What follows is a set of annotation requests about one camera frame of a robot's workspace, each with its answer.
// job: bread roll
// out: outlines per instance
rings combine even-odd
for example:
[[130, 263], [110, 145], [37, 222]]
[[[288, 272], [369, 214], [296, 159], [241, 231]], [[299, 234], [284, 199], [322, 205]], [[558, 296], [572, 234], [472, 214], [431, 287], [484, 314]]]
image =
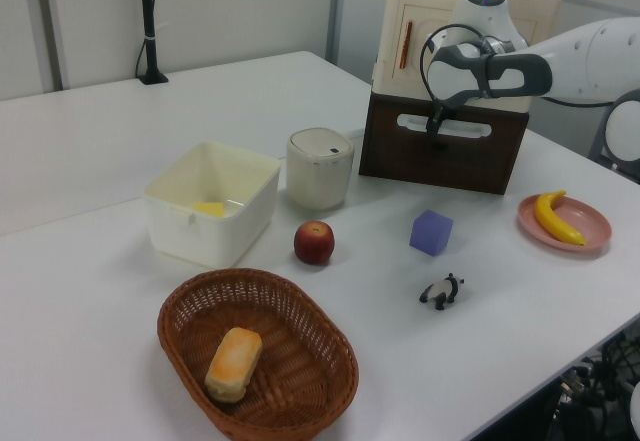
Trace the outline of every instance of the bread roll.
[[262, 352], [258, 333], [233, 328], [218, 346], [204, 380], [209, 395], [224, 403], [242, 399]]

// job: brown wicker basket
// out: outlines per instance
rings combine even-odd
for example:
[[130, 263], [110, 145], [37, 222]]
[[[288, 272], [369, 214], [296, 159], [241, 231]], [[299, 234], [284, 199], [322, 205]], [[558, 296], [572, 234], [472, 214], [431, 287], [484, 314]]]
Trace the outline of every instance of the brown wicker basket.
[[[263, 351], [244, 398], [218, 403], [204, 378], [235, 326], [259, 333]], [[229, 439], [311, 439], [347, 409], [358, 387], [344, 334], [295, 284], [265, 271], [222, 269], [186, 281], [162, 306], [158, 336], [195, 402]]]

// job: purple cube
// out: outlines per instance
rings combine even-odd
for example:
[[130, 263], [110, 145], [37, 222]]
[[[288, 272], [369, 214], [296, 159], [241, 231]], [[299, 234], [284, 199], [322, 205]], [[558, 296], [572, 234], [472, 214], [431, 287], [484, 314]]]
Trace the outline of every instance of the purple cube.
[[436, 256], [449, 242], [453, 219], [428, 209], [413, 222], [409, 244], [431, 256]]

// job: small panda figurine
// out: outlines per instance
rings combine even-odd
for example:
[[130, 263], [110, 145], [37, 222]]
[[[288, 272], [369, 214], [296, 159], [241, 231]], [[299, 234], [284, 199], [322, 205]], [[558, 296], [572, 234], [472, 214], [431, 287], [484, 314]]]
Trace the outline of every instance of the small panda figurine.
[[464, 279], [455, 277], [452, 273], [442, 281], [430, 284], [420, 295], [420, 302], [426, 303], [433, 299], [436, 302], [436, 309], [442, 311], [445, 301], [453, 303], [455, 301], [460, 285], [464, 284]]

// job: black pole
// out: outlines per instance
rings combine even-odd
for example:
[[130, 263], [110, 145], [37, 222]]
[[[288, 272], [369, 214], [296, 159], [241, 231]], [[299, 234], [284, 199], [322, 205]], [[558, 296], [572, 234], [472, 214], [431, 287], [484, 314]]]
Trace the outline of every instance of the black pole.
[[153, 21], [153, 1], [142, 0], [142, 15], [144, 17], [144, 43], [147, 52], [147, 72], [138, 76], [144, 84], [166, 83], [169, 80], [158, 69], [156, 56], [156, 30]]

